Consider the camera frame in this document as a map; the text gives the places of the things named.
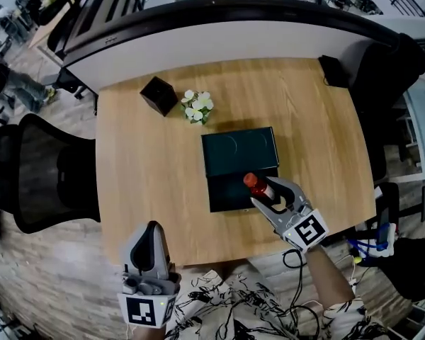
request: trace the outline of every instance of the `black cube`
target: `black cube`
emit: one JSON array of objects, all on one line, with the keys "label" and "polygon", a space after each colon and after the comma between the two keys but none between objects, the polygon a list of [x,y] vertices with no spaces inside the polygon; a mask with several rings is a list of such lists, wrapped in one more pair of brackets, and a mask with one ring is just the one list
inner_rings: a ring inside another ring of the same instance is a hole
[{"label": "black cube", "polygon": [[166,116],[178,103],[173,87],[156,76],[149,81],[140,94],[151,108],[163,116]]}]

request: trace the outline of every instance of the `flower arrangement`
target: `flower arrangement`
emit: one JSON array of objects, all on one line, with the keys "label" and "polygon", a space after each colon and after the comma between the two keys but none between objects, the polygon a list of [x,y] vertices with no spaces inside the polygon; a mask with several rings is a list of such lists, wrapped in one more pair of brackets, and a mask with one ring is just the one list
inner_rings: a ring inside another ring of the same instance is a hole
[{"label": "flower arrangement", "polygon": [[214,107],[209,92],[188,90],[181,99],[181,109],[186,118],[193,124],[204,125]]}]

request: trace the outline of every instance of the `black and white fabric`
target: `black and white fabric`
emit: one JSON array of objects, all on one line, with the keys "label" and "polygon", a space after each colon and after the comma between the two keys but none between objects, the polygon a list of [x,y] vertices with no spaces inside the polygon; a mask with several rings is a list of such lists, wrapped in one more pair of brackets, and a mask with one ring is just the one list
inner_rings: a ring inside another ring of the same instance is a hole
[{"label": "black and white fabric", "polygon": [[[386,329],[365,313],[359,298],[330,307],[319,338],[388,340]],[[181,287],[166,339],[295,340],[298,331],[266,279],[246,268],[226,281],[210,271]]]}]

